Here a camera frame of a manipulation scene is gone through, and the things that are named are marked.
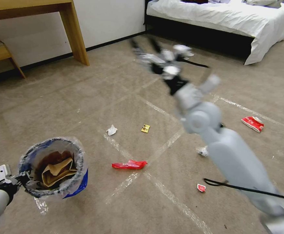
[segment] black bed frame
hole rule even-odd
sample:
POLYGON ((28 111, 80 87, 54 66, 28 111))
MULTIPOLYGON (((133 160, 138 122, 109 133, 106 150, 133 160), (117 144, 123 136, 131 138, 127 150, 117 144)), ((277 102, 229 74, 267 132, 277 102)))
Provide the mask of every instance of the black bed frame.
POLYGON ((250 55, 253 37, 147 15, 146 10, 150 1, 145 0, 144 24, 147 33, 168 37, 192 47, 233 56, 244 61, 250 55))

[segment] desk leg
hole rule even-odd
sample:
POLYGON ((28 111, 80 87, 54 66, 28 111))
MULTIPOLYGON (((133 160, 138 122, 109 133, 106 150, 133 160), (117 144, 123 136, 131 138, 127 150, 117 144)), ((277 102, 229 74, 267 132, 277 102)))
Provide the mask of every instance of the desk leg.
POLYGON ((73 1, 62 4, 60 15, 75 59, 89 66, 89 59, 73 1))

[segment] red plastic wrapper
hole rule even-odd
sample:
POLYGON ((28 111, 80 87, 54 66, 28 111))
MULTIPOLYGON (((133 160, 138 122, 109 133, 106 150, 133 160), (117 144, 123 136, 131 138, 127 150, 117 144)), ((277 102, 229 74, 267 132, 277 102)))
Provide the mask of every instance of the red plastic wrapper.
POLYGON ((197 184, 197 189, 200 192, 205 192, 206 191, 206 186, 205 185, 201 185, 201 184, 197 184))
POLYGON ((254 116, 247 116, 241 119, 241 121, 244 124, 246 124, 248 127, 252 128, 253 130, 259 133, 262 131, 263 127, 265 126, 264 123, 258 117, 254 116))
POLYGON ((129 160, 127 163, 112 163, 112 167, 120 169, 142 169, 146 164, 146 161, 129 160))

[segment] trash can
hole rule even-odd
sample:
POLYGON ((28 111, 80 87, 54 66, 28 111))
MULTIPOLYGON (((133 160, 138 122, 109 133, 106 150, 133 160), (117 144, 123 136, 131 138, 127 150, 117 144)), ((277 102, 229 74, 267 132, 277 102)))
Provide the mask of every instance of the trash can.
POLYGON ((19 173, 28 172, 30 180, 24 185, 25 191, 36 198, 63 199, 74 196, 84 190, 88 182, 88 168, 84 161, 84 150, 76 138, 54 137, 30 147, 19 162, 19 173), (76 173, 66 180, 55 184, 55 187, 46 188, 40 180, 37 180, 36 170, 39 163, 53 152, 69 151, 73 155, 76 173))

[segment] crumpled white tissue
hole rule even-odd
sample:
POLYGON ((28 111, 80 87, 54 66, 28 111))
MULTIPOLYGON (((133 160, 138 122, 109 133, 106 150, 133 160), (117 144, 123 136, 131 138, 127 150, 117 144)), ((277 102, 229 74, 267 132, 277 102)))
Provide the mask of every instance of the crumpled white tissue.
POLYGON ((112 125, 108 130, 106 130, 107 131, 107 134, 109 135, 109 136, 111 136, 111 135, 114 135, 115 133, 116 133, 116 131, 117 131, 117 128, 115 128, 114 127, 114 125, 112 125))

